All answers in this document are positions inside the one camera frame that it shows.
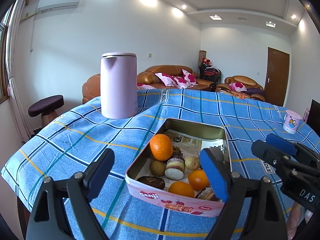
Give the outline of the person's hand holding gripper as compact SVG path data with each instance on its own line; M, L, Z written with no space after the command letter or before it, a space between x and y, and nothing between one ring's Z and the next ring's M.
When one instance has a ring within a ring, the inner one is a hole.
M311 211L306 210L299 203L294 202L286 222L287 239L292 240L302 219L304 218L305 222L308 223L312 215L313 213Z

